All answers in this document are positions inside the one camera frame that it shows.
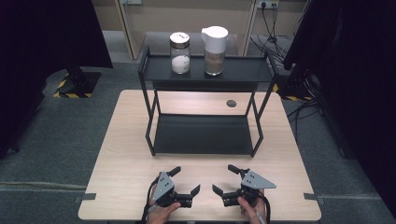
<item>black cable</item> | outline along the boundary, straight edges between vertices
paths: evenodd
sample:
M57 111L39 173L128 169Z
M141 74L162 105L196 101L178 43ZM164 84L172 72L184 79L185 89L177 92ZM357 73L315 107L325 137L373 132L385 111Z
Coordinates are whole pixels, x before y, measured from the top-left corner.
M266 51L266 47L265 45L262 43L262 40L260 39L260 36L257 35L257 39L260 41L260 43L262 44L262 53L260 54L262 56L262 54Z
M316 94L314 93L314 89L311 87L307 78L304 80L303 84L306 90L309 92L309 94L311 94L312 97L317 98Z
M275 54L273 50L268 49L267 47L264 46L260 46L258 43L256 43L256 41L254 41L254 39L252 37L250 37L251 42L253 42L253 44L256 46L256 48L258 48L261 51L261 56L265 51L269 51L271 52L273 55ZM282 66L282 62L278 59L278 58L274 58L274 60L276 60L276 63L278 63L277 65Z
M293 115L294 113L296 113L297 110L300 110L300 109L304 108L305 106L307 106L307 105L313 103L314 101L315 101L315 99L307 100L307 101L304 102L302 105L299 105L297 109L295 109L295 110L293 110L292 112L290 112L290 113L288 114L288 117L290 117L291 115Z
M304 109L304 108L307 108L307 107L309 107L309 106L316 106L316 105L318 105L318 104L312 104L312 105L309 105L308 103L310 103L310 102L315 102L316 101L316 99L314 98L314 99L311 99L311 100L309 100L309 101L307 101L307 102L305 102L303 105L300 105L297 109L295 109L293 112L291 112L291 113L289 113L288 114L288 117L289 116L291 116L292 114L296 114L295 115L295 118L294 119L290 119L290 121L294 121L294 139L295 139L295 141L296 141L296 144L298 144L298 125L297 125L297 121L298 121L298 119L299 119L299 114L300 114L300 111L302 110L302 109Z
M149 186L149 188L148 188L148 197L147 197L147 200L146 200L145 208L143 209L142 218L141 218L141 220L140 220L140 223L141 223L141 224L145 224L145 223L147 222L147 216L148 216L148 214L149 214L149 208L150 208L150 205L149 205L149 196L150 196L152 187L154 187L154 185L158 183L158 178L159 178L159 177L155 178L155 180L150 184L150 186Z
M301 21L303 20L304 16L305 16L305 14L303 16L301 16L299 20L297 20L297 24L301 23ZM296 30L294 30L293 31L293 35L296 35L296 34L297 34Z
M266 211L266 224L270 224L271 223L271 205L270 202L268 201L268 199L264 196L263 193L261 193L259 191L260 195L259 198L261 198L264 203L265 203L265 211Z
M265 27L267 28L267 32L269 35L269 37L267 38L267 41L265 41L265 43L264 43L264 46L265 46L267 44L268 40L272 37L272 31L270 31L270 28L268 27L267 19L265 19L264 9L265 9L265 5L262 5L262 17L264 18Z
M274 7L274 10L273 10L273 29L271 31L271 34L273 34L273 36L270 35L270 37L268 38L268 41L270 43L275 44L276 43L275 24L276 24L276 19L277 19L277 7L276 7L276 4L274 4L273 7Z
M306 118L308 118L308 117L310 117L310 116L312 116L312 115L314 115L314 114L316 114L316 113L318 113L318 110L316 110L316 111L314 111L314 112L312 112L312 113L310 113L310 114L307 114L307 115L305 115L305 116L303 116L303 117L299 117L298 119L306 119Z
M283 56L282 51L284 50L277 44L276 31L275 31L276 21L277 21L277 6L274 5L274 8L275 9L274 9L273 41L270 42L274 43L277 52L277 57L283 63L285 57Z

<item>white pitcher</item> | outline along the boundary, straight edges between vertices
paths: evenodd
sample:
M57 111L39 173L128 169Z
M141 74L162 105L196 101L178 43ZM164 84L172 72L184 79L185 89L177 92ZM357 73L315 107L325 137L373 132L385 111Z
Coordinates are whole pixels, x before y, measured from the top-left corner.
M221 26L202 29L202 40L205 43L205 71L216 76L224 67L225 49L228 31Z

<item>electrical outlet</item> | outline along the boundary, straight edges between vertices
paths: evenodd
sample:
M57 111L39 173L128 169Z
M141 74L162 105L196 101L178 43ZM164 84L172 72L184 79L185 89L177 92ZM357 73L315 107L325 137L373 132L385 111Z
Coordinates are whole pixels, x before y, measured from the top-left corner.
M135 5L135 6L141 6L142 0L123 0L123 3L125 5Z
M257 7L262 8L262 2L265 2L265 9L274 9L279 7L279 0L260 0Z

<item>hand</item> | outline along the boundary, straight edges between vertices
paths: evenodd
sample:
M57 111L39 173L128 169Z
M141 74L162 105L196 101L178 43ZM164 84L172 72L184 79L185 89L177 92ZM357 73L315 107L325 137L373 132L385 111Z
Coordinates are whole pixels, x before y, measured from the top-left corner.
M250 224L262 224L256 214L256 211L260 213L264 220L266 219L265 203L261 198L257 199L257 204L254 208L251 207L248 201L242 197L238 197L238 202L242 206L241 217L245 218L247 215Z
M154 185L151 191L151 196L149 198L149 204L154 205L155 202L152 201L152 196L155 192L155 189L157 188L157 185ZM167 207L160 207L158 205L156 206L154 210L150 211L148 213L148 224L163 224L168 221L169 217L171 216L171 213L175 212L180 206L180 203L172 203L171 205Z

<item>black cloth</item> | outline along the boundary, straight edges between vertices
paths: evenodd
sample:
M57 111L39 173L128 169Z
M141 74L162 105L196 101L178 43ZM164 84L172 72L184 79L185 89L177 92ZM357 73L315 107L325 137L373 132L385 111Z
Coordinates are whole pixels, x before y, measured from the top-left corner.
M345 1L340 40L318 74L362 169L396 217L396 2Z
M47 77L78 66L112 68L91 0L0 1L0 158Z

